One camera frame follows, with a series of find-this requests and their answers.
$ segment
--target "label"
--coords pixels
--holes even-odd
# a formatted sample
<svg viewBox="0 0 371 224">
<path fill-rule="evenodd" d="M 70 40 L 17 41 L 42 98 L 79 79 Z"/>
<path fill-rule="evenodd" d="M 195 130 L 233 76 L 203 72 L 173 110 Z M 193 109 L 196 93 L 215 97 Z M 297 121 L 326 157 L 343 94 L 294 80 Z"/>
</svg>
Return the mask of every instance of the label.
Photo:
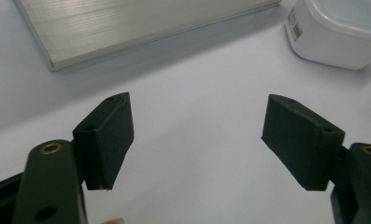
<svg viewBox="0 0 371 224">
<path fill-rule="evenodd" d="M 302 28 L 298 23 L 298 20 L 296 19 L 295 10 L 291 10 L 290 15 L 288 16 L 288 24 L 290 26 L 291 33 L 293 34 L 293 41 L 296 42 L 298 40 L 299 36 L 301 36 Z"/>
</svg>

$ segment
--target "metal plate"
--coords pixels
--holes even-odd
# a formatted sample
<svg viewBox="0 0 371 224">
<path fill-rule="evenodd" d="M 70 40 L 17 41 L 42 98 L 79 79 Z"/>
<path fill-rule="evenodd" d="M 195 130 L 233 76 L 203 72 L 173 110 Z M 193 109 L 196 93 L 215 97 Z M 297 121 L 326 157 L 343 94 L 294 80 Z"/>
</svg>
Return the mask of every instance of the metal plate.
<svg viewBox="0 0 371 224">
<path fill-rule="evenodd" d="M 14 0 L 51 70 L 129 49 L 280 0 Z"/>
</svg>

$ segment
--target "white lid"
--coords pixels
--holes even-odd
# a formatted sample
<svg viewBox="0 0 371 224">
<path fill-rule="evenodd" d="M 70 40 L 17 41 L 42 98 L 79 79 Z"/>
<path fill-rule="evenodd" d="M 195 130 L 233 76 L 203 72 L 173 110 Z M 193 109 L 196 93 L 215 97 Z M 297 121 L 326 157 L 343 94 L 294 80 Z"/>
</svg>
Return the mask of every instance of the white lid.
<svg viewBox="0 0 371 224">
<path fill-rule="evenodd" d="M 371 39 L 371 0 L 307 0 L 307 6 L 325 26 Z"/>
</svg>

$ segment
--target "plastic box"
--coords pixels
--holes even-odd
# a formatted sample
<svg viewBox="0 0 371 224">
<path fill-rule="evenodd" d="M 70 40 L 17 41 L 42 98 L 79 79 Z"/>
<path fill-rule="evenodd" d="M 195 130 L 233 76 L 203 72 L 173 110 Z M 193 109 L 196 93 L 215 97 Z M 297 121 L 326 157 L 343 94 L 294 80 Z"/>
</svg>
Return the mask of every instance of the plastic box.
<svg viewBox="0 0 371 224">
<path fill-rule="evenodd" d="M 299 0 L 286 29 L 305 59 L 348 69 L 371 63 L 371 0 Z"/>
</svg>

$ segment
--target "white surface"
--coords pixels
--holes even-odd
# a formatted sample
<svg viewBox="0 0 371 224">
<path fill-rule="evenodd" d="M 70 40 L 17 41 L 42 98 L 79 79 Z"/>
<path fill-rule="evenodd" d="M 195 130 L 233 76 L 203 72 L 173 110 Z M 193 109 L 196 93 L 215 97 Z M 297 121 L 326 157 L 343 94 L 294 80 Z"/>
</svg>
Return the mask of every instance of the white surface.
<svg viewBox="0 0 371 224">
<path fill-rule="evenodd" d="M 280 0 L 14 0 L 52 70 Z"/>
<path fill-rule="evenodd" d="M 362 2 L 364 7 L 353 1 L 340 1 L 342 7 L 357 12 L 350 11 L 345 16 L 337 3 L 327 11 L 325 0 L 299 0 L 286 22 L 293 50 L 313 62 L 348 69 L 367 66 L 371 63 L 371 22 L 367 22 L 371 21 L 371 4 Z"/>
<path fill-rule="evenodd" d="M 334 223 L 260 139 L 269 93 L 292 97 L 371 143 L 371 64 L 303 60 L 284 23 L 295 1 L 71 70 L 48 71 L 11 0 L 0 0 L 0 180 L 28 152 L 71 140 L 106 97 L 129 91 L 136 140 L 112 191 L 86 191 L 90 223 Z"/>
</svg>

